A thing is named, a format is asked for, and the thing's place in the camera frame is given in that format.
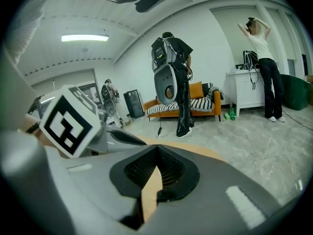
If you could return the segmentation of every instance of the black jeans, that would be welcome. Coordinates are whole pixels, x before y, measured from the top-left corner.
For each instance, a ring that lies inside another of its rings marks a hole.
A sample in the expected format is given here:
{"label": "black jeans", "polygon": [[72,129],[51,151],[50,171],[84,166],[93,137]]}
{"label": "black jeans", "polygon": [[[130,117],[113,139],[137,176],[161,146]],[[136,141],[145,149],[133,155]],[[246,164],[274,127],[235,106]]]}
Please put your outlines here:
{"label": "black jeans", "polygon": [[[265,117],[282,117],[282,102],[284,96],[284,85],[280,77],[279,70],[274,60],[261,58],[259,60],[260,73],[264,81],[265,96]],[[272,91],[272,80],[275,90],[275,97]]]}
{"label": "black jeans", "polygon": [[175,101],[179,107],[176,136],[181,137],[188,133],[190,125],[194,125],[194,119],[190,111],[191,101],[186,71],[175,71],[175,76],[177,81],[177,95]]}

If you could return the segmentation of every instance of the striped cushion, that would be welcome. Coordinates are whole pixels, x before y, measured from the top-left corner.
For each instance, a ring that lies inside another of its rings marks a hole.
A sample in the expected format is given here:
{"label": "striped cushion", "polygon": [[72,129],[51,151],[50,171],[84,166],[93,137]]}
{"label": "striped cushion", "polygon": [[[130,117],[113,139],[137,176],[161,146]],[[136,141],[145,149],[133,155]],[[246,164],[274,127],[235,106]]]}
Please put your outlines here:
{"label": "striped cushion", "polygon": [[[212,112],[213,103],[210,98],[203,97],[191,100],[191,110],[198,112]],[[146,110],[146,116],[159,113],[159,112],[168,112],[168,111],[178,111],[178,105],[176,102],[171,103],[170,105],[158,104],[152,106]]]}

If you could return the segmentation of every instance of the fluorescent ceiling light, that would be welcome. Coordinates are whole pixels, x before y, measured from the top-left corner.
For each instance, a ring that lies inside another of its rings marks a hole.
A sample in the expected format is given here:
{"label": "fluorescent ceiling light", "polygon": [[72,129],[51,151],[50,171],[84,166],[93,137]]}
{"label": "fluorescent ceiling light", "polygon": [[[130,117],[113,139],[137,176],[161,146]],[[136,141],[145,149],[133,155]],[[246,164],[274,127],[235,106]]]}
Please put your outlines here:
{"label": "fluorescent ceiling light", "polygon": [[98,36],[98,35],[66,35],[66,36],[62,36],[62,42],[80,41],[80,40],[107,41],[108,39],[109,39],[109,36]]}
{"label": "fluorescent ceiling light", "polygon": [[46,103],[46,102],[48,102],[48,101],[50,101],[50,100],[52,100],[52,99],[54,99],[54,98],[55,98],[55,96],[53,96],[53,97],[51,97],[51,98],[49,98],[49,99],[47,99],[47,100],[44,100],[44,101],[41,102],[41,104]]}

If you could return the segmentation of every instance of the white cabinet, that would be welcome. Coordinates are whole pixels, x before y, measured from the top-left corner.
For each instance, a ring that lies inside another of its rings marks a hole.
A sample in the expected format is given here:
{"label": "white cabinet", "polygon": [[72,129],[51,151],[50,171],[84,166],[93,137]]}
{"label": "white cabinet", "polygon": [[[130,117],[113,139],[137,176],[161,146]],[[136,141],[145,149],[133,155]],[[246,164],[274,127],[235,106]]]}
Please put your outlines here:
{"label": "white cabinet", "polygon": [[[252,81],[257,82],[255,89],[250,81],[250,74]],[[250,74],[248,70],[233,70],[227,73],[230,107],[233,103],[236,104],[237,117],[240,109],[264,106],[264,83],[260,70],[251,70]]]}

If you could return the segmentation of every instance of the white sneaker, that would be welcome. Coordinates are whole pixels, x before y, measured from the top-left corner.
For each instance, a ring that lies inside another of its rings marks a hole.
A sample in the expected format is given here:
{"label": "white sneaker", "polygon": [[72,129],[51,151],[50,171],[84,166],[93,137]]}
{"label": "white sneaker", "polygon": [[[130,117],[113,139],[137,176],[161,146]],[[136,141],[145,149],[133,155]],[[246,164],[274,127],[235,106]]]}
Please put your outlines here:
{"label": "white sneaker", "polygon": [[286,122],[286,119],[284,117],[280,117],[280,118],[278,118],[278,120],[283,122],[283,123]]}
{"label": "white sneaker", "polygon": [[271,122],[276,122],[276,118],[274,118],[274,117],[270,117],[270,118],[268,118],[268,120]]}
{"label": "white sneaker", "polygon": [[188,131],[185,135],[183,135],[183,136],[181,136],[181,137],[177,137],[177,138],[178,138],[178,139],[182,139],[182,138],[188,136],[191,132],[192,132],[192,129],[189,127],[189,131]]}

